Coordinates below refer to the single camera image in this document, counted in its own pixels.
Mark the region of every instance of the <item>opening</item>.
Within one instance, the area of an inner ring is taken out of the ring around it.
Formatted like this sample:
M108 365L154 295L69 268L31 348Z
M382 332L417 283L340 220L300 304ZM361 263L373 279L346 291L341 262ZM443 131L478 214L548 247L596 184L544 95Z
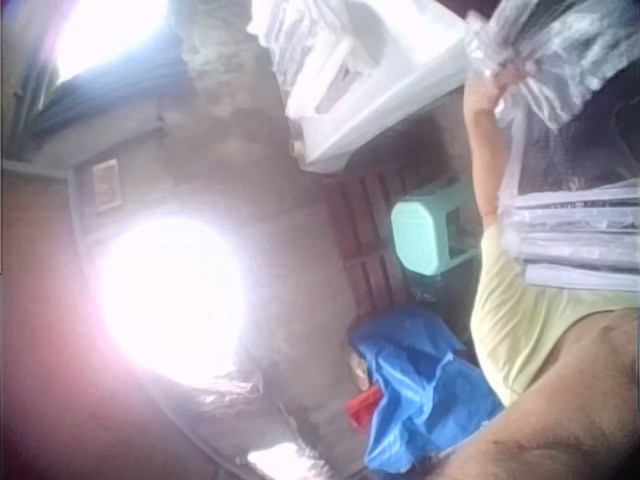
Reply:
M78 0L58 39L63 82L143 43L165 22L168 0Z
M247 460L272 480L324 480L330 478L317 455L293 443L281 443L268 450L251 452Z
M201 388L235 370L240 269L209 227L150 222L114 242L99 267L107 329L134 364Z

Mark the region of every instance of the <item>green plastic stool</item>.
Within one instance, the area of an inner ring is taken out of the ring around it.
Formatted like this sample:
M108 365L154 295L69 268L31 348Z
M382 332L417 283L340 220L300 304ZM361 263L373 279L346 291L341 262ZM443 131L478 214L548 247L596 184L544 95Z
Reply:
M467 183L438 182L401 200L391 211L396 253L409 270L439 275L477 255L477 248L461 247L460 234L448 217L473 198Z

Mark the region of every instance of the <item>window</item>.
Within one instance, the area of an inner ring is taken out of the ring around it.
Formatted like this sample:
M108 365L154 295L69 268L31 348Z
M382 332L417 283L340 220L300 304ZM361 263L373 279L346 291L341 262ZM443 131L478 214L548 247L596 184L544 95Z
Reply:
M60 81L142 44L165 22L168 0L79 0L56 48Z

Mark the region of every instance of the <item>blue plastic bag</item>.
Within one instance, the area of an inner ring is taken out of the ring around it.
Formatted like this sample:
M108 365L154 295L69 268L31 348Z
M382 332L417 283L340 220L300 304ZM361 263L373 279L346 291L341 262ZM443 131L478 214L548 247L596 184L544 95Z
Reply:
M503 409L482 372L458 358L464 346L425 310L374 318L350 343L384 393L365 455L372 470L403 473L464 441Z

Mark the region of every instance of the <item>person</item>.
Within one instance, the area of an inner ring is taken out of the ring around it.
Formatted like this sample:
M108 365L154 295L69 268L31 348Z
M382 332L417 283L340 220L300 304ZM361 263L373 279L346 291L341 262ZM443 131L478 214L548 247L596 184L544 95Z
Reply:
M428 478L611 478L639 446L638 296L527 286L501 247L498 191L508 151L494 110L521 79L511 66L494 80L472 73L464 96L484 227L471 333L507 408Z

